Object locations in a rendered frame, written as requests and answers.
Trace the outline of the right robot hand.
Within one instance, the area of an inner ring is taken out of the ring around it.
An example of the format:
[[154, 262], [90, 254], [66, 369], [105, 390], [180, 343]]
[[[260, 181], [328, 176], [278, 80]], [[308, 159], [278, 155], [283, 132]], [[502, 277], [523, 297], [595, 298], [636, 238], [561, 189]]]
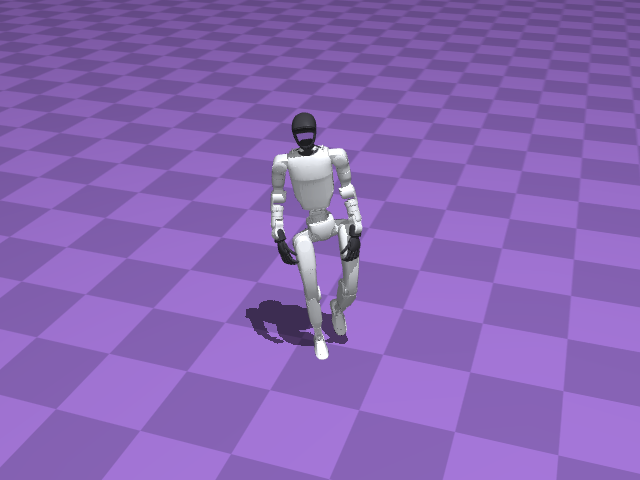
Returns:
[[275, 243], [278, 244], [278, 251], [279, 254], [281, 255], [282, 261], [286, 264], [290, 264], [290, 265], [296, 265], [298, 264], [298, 262], [300, 261], [296, 261], [292, 258], [292, 256], [290, 255], [293, 254], [295, 256], [297, 256], [297, 253], [293, 252], [290, 248], [288, 248], [287, 243], [284, 241], [286, 240], [286, 236], [284, 234], [284, 231], [282, 229], [278, 229], [277, 231], [278, 240], [275, 240]]

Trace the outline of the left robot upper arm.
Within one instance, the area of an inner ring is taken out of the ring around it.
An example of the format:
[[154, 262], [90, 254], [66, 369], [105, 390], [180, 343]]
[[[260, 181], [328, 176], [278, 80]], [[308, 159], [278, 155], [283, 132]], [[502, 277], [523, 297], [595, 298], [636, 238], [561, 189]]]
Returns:
[[328, 149], [328, 153], [331, 163], [336, 167], [337, 175], [341, 183], [341, 187], [339, 187], [340, 196], [342, 199], [354, 197], [351, 185], [350, 165], [346, 151], [342, 148], [335, 148]]

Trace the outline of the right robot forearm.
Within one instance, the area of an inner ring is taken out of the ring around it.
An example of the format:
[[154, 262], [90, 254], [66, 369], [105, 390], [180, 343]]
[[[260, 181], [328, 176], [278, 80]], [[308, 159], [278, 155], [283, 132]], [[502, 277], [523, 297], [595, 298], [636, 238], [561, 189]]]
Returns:
[[[275, 240], [278, 240], [278, 229], [283, 229], [283, 211], [284, 206], [280, 206], [280, 204], [273, 204], [273, 190], [271, 192], [271, 202], [270, 202], [270, 210], [271, 210], [271, 235]], [[285, 231], [284, 231], [285, 234]]]

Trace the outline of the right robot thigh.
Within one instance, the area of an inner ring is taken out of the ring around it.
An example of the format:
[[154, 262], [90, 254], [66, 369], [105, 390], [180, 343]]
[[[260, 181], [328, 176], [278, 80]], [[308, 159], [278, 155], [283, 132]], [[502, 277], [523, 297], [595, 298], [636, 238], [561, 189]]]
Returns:
[[293, 247], [297, 253], [296, 261], [302, 278], [306, 299], [316, 299], [320, 301], [321, 292], [317, 286], [316, 258], [313, 240], [308, 228], [296, 234], [293, 239]]

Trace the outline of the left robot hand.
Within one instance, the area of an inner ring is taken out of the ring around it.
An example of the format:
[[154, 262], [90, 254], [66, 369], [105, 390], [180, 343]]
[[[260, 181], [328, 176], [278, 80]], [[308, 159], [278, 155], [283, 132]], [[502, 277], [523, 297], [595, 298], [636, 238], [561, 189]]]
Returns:
[[348, 241], [348, 245], [340, 253], [340, 254], [343, 254], [348, 249], [347, 256], [344, 259], [341, 259], [346, 262], [349, 262], [358, 258], [359, 252], [360, 252], [359, 237], [361, 236], [361, 233], [355, 234], [355, 226], [353, 224], [350, 225], [349, 235], [351, 236], [351, 238]]

